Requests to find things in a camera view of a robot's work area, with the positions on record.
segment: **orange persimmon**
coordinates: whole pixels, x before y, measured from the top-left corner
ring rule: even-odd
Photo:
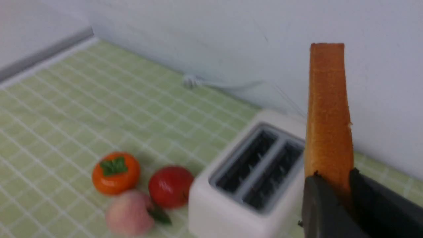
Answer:
[[[102,194],[118,195],[137,186],[141,167],[137,159],[125,152],[113,152],[96,164],[92,183]]]

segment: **toy fruit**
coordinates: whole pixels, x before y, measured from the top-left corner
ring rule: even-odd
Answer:
[[[140,174],[140,164],[132,155],[113,152],[96,164],[91,179],[100,193],[117,195],[135,188]]]
[[[184,167],[167,166],[158,170],[148,183],[152,200],[162,208],[174,209],[188,203],[194,176]]]
[[[155,206],[147,194],[130,190],[118,196],[105,214],[107,227],[111,232],[126,237],[147,233],[154,220],[170,224],[166,213]]]

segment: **peach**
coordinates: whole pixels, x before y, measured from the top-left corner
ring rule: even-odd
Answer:
[[[150,196],[130,190],[118,196],[106,212],[110,231],[127,237],[147,233],[154,226],[154,219],[147,209],[151,208]]]

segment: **white toaster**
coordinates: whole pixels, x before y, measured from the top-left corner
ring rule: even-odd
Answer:
[[[198,238],[274,238],[302,200],[305,122],[261,111],[195,179],[188,228]]]

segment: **slice of bread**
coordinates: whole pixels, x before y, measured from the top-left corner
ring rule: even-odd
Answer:
[[[321,175],[351,208],[349,173],[354,166],[344,44],[310,48],[305,176]]]

